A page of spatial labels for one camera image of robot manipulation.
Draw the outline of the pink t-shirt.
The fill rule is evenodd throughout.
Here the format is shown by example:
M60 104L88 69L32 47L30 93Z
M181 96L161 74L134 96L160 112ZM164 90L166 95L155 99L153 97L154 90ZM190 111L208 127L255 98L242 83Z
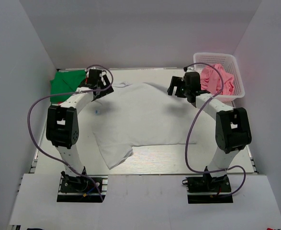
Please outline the pink t-shirt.
M227 73L221 64L214 64L213 67L219 71L224 81L224 89L221 95L233 95L235 91L234 75ZM202 70L200 74L200 83L201 89L207 90L211 94L216 94L222 87L219 74L209 66L206 66Z

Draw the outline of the white t-shirt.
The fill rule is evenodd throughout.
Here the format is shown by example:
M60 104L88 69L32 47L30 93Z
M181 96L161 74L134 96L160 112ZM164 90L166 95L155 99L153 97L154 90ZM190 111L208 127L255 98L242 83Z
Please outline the white t-shirt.
M197 109L153 83L120 82L114 91L87 105L101 156L112 169L133 147L185 144Z

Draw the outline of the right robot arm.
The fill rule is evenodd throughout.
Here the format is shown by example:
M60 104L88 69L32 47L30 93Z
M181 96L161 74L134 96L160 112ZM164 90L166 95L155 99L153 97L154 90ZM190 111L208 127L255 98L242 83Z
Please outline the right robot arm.
M215 120L216 152L212 161L205 167L203 185L209 191L216 190L220 178L224 177L234 157L252 141L247 111L244 108L233 108L215 98L215 95L201 89L200 75L187 72L183 77L173 76L167 90L168 95L186 98L189 103L204 111Z

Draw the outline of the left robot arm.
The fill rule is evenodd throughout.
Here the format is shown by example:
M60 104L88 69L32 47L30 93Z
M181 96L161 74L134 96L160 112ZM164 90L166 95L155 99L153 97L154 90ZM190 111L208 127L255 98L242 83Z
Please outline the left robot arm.
M106 71L89 69L86 78L81 81L73 95L61 104L48 108L46 139L52 143L62 161L66 163L66 174L74 176L71 184L77 191L84 191L88 187L88 179L83 176L86 174L86 168L76 147L79 138L78 114L87 104L112 92L114 90Z

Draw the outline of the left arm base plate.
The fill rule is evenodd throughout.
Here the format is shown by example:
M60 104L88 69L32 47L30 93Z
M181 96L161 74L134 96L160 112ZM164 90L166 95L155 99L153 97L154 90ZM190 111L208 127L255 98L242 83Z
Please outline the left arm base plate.
M84 177L72 177L62 175L59 183L57 199L58 203L102 203L102 198L106 197L107 176L92 177L94 183Z

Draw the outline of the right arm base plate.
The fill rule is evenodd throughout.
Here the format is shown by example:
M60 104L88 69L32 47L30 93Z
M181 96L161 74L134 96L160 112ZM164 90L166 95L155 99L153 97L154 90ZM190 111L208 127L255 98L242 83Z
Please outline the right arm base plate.
M232 189L228 177L212 182L201 176L186 177L182 184L187 187L188 204L231 204Z

